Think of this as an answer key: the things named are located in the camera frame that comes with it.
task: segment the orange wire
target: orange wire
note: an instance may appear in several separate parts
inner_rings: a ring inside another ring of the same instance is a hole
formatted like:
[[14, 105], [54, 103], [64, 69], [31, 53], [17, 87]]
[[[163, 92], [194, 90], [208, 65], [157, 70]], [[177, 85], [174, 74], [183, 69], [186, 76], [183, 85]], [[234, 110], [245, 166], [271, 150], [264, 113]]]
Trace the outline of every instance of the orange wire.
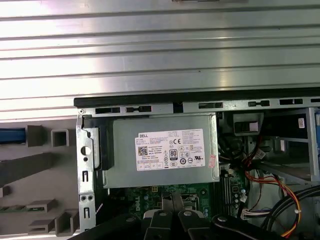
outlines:
[[[274, 176], [266, 176], [266, 177], [256, 178], [256, 177], [251, 176], [247, 171], [245, 172], [245, 176], [249, 180], [256, 182], [256, 183], [260, 183], [260, 184], [277, 183], [279, 185], [279, 187], [282, 188], [284, 191], [286, 191], [287, 194], [294, 200], [294, 202], [297, 206], [297, 210], [298, 210], [298, 222], [297, 223], [300, 222], [300, 220], [301, 220], [301, 206], [300, 206], [299, 200], [298, 200], [297, 196], [291, 191], [291, 189], [287, 185], [278, 181]], [[296, 229], [297, 223], [295, 223], [290, 230], [286, 231], [281, 236], [288, 238], [291, 235], [291, 233]]]

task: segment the regulatory certification symbols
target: regulatory certification symbols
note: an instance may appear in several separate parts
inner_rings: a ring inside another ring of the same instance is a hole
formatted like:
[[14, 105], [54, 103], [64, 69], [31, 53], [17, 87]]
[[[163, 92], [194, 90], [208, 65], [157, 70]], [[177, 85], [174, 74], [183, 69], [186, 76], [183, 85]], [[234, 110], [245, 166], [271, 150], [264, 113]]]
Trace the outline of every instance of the regulatory certification symbols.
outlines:
[[186, 162], [187, 162], [187, 160], [186, 160], [185, 158], [181, 158], [181, 159], [180, 159], [180, 163], [181, 163], [182, 165], [185, 165]]

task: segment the corrugated metal surface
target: corrugated metal surface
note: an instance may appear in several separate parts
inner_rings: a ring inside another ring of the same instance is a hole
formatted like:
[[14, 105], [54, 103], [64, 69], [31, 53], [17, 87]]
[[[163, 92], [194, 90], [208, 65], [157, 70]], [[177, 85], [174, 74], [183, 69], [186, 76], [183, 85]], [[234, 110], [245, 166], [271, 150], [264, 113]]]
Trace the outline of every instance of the corrugated metal surface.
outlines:
[[74, 97], [320, 86], [320, 1], [0, 1], [0, 121]]

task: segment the yellow wire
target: yellow wire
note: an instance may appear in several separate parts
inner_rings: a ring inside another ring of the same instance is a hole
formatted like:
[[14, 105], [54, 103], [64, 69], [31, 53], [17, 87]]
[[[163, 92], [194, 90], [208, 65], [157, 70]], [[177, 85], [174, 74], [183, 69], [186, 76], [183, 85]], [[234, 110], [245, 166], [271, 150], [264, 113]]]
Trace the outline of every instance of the yellow wire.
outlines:
[[286, 231], [285, 233], [283, 233], [283, 234], [281, 235], [281, 237], [285, 237], [285, 236], [289, 235], [290, 233], [292, 233], [292, 232], [296, 229], [297, 224], [298, 224], [298, 223], [300, 222], [300, 220], [301, 220], [301, 206], [300, 206], [300, 203], [299, 203], [299, 200], [298, 200], [297, 196], [291, 191], [291, 189], [290, 189], [287, 185], [285, 185], [284, 183], [282, 183], [282, 182], [280, 182], [280, 181], [278, 182], [278, 181], [270, 181], [270, 180], [263, 180], [263, 179], [261, 179], [261, 180], [259, 180], [259, 181], [257, 181], [257, 182], [260, 182], [260, 183], [262, 183], [262, 182], [265, 182], [265, 183], [270, 183], [270, 182], [277, 183], [277, 184], [279, 184], [279, 185], [284, 186], [284, 187], [287, 189], [287, 191], [290, 192], [290, 194], [292, 195], [292, 197], [293, 197], [293, 199], [294, 199], [294, 201], [295, 201], [295, 203], [296, 203], [297, 210], [298, 210], [298, 222], [297, 222], [290, 230], [288, 230], [288, 231]]
[[281, 235], [281, 237], [286, 237], [287, 235], [291, 234], [296, 229], [297, 224], [301, 220], [301, 206], [300, 206], [300, 203], [299, 203], [299, 200], [298, 200], [297, 196], [291, 191], [291, 189], [287, 185], [285, 185], [283, 183], [281, 183], [281, 185], [283, 185], [288, 190], [288, 192], [291, 193], [291, 195], [292, 195], [292, 197], [293, 197], [293, 199], [294, 199], [294, 201], [296, 203], [297, 210], [298, 210], [298, 222], [290, 230], [286, 231], [285, 233], [283, 233]]

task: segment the qr code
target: qr code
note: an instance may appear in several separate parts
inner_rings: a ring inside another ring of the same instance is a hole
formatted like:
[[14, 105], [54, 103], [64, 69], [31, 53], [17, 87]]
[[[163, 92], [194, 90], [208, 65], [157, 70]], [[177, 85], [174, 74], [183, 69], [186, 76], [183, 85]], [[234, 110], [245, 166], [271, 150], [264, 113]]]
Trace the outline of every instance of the qr code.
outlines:
[[148, 155], [148, 147], [147, 146], [138, 146], [139, 156], [147, 156]]

